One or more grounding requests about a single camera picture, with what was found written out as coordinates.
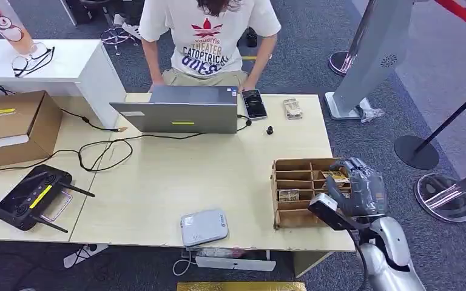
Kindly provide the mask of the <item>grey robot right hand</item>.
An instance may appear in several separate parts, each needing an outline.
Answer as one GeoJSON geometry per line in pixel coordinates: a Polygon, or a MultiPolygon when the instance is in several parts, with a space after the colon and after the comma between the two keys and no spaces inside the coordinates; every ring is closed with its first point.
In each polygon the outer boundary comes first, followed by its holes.
{"type": "Polygon", "coordinates": [[[349,217],[384,216],[388,197],[382,175],[360,158],[350,157],[334,162],[330,170],[344,170],[351,185],[351,195],[344,197],[332,176],[326,177],[329,196],[337,201],[343,214],[349,217]]]}

